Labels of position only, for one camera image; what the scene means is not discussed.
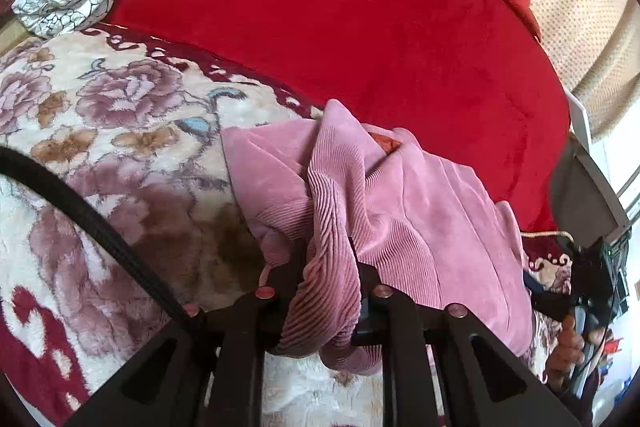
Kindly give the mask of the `person's hand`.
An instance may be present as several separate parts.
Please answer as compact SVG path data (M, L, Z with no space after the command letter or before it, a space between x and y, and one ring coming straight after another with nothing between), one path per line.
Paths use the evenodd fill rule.
M604 344L612 337L611 329L593 329L588 334L588 343L597 348L587 369L590 375L597 367L603 355ZM558 343L549 355L546 363L547 384L554 391L563 389L570 372L577 364L585 362L585 340L575 331L573 315L567 315L562 322L562 329L558 335Z

